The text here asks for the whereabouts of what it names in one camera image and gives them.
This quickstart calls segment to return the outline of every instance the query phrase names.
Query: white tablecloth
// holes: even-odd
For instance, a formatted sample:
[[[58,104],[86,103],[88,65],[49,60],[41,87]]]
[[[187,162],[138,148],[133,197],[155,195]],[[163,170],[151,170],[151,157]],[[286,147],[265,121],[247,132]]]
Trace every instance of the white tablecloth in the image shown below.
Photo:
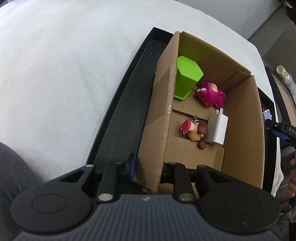
[[[182,3],[17,0],[0,8],[0,141],[45,180],[84,165],[118,84],[154,26],[219,48],[274,100],[256,47]],[[282,178],[278,143],[273,194]]]

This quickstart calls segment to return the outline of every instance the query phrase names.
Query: bottle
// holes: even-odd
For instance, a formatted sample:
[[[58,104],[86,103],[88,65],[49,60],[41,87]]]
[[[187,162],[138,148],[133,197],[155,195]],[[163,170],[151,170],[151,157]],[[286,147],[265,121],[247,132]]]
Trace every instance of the bottle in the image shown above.
[[[282,65],[277,66],[276,72],[279,74],[279,76],[281,77],[283,82],[289,88],[289,90],[293,96],[293,99],[296,103],[296,85],[292,79],[291,74],[289,74]]]

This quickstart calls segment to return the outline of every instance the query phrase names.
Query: magenta toy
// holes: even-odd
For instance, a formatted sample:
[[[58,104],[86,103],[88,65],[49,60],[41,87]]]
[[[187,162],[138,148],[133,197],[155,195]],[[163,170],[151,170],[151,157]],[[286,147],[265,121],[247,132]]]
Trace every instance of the magenta toy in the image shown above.
[[[218,110],[226,100],[225,92],[218,90],[217,85],[210,82],[198,84],[195,94],[205,106],[215,106]]]

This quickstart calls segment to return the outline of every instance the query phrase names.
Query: white power adapter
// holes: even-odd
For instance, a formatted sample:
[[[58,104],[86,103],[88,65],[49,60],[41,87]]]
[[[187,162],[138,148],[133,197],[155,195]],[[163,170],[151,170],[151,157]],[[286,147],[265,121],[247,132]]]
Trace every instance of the white power adapter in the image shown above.
[[[217,110],[215,115],[209,117],[207,127],[209,129],[209,134],[206,138],[206,142],[211,144],[224,144],[226,127],[227,127],[228,117],[223,115],[223,109],[220,112]]]

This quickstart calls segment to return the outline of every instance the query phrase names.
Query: silver bolt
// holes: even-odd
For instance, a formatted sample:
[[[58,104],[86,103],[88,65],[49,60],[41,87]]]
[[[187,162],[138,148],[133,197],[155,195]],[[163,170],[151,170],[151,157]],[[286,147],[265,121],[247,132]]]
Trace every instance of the silver bolt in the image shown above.
[[[182,201],[191,201],[193,199],[193,195],[190,193],[182,193],[179,198]]]
[[[113,199],[113,195],[110,193],[102,193],[98,198],[100,201],[107,202]]]

